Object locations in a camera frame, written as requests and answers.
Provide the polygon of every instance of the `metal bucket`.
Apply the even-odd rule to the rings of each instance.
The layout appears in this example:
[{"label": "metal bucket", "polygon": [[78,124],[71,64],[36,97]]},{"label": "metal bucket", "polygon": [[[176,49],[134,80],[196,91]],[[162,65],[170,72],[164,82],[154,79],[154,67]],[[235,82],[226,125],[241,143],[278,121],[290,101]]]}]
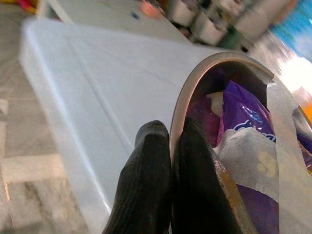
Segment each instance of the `metal bucket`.
[{"label": "metal bucket", "polygon": [[[214,54],[204,59],[185,81],[177,103],[170,130],[170,156],[174,161],[176,149],[183,132],[189,105],[204,95],[222,91],[230,80],[238,83],[259,101],[267,104],[267,84],[274,74],[256,60],[235,52]],[[298,133],[312,141],[312,127],[299,107],[293,113]]]}]

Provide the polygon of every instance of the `tiled floor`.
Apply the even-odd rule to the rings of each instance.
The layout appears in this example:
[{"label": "tiled floor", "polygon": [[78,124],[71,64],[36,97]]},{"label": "tiled floor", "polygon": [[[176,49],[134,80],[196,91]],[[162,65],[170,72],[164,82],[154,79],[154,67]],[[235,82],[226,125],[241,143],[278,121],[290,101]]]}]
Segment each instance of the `tiled floor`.
[{"label": "tiled floor", "polygon": [[31,17],[0,4],[0,234],[87,234],[45,116],[19,62]]}]

